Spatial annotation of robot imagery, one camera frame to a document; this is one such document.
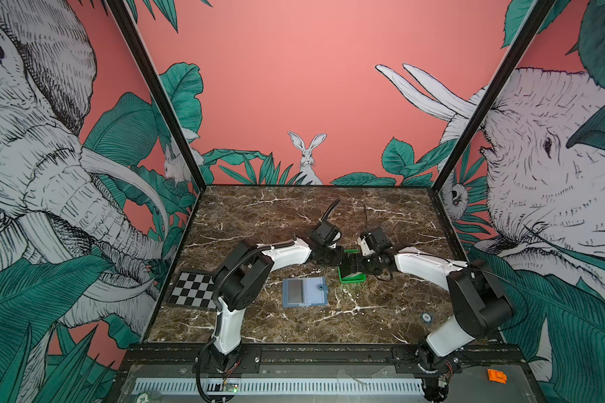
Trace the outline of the green plastic card tray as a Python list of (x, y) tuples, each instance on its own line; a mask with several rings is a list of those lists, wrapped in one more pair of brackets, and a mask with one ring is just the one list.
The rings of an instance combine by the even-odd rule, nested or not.
[(345, 250), (338, 267), (339, 281), (342, 284), (358, 284), (366, 281), (366, 274), (361, 272), (362, 254), (359, 250)]

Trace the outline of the blue leather card holder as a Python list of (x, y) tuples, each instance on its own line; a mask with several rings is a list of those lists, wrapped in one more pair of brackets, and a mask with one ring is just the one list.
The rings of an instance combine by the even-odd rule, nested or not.
[(285, 308), (289, 307), (314, 307), (314, 306), (326, 306), (329, 304), (328, 292), (329, 287), (324, 277), (311, 277), (311, 278), (291, 278), (299, 279), (304, 282), (304, 303), (299, 305), (288, 305), (286, 302), (287, 295), (287, 281), (285, 279), (282, 282), (282, 305)]

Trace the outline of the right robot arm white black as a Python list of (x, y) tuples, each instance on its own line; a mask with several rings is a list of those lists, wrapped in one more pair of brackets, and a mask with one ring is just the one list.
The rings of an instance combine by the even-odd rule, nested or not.
[(394, 245), (375, 228), (358, 238), (359, 251), (346, 253), (339, 266), (343, 278), (353, 275), (403, 273), (426, 280), (449, 293), (453, 315), (417, 347), (418, 366), (427, 374), (442, 373), (452, 354), (483, 339), (514, 316), (514, 304), (494, 273), (478, 265)]

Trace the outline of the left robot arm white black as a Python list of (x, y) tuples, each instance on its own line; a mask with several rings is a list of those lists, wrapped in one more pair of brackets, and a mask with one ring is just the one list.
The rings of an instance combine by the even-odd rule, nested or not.
[(304, 235), (284, 242), (244, 239), (236, 245), (213, 277), (216, 324), (207, 350), (218, 372), (227, 372), (239, 362), (245, 309), (257, 299), (270, 273), (309, 261), (337, 266), (343, 259), (343, 250), (337, 245), (340, 238), (337, 226), (322, 221)]

